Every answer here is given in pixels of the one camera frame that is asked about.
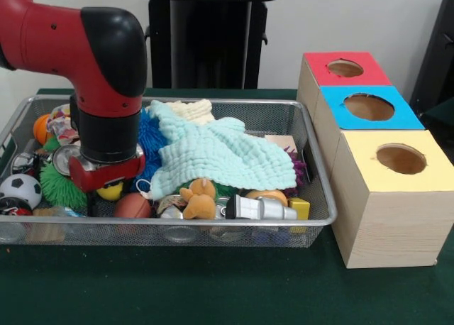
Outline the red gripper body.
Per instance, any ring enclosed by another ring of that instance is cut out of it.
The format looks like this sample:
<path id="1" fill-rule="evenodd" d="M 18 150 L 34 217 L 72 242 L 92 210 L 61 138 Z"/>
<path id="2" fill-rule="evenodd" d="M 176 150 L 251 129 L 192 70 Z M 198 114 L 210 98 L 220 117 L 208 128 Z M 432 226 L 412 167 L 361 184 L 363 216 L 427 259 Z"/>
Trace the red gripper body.
<path id="1" fill-rule="evenodd" d="M 96 164 L 77 155 L 69 158 L 68 166 L 75 186 L 83 192 L 93 192 L 139 175 L 145 168 L 145 155 L 142 150 L 137 150 L 133 158 L 114 164 Z"/>

